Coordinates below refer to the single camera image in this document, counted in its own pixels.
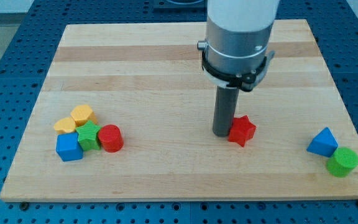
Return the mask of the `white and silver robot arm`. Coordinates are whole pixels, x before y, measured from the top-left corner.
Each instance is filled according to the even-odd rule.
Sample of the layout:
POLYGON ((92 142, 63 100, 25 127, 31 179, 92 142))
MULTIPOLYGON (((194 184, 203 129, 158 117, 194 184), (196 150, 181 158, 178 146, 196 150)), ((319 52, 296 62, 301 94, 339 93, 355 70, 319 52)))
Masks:
POLYGON ((266 52, 279 0, 208 0, 206 37, 197 43, 204 74, 218 87, 252 91, 275 52, 266 52))

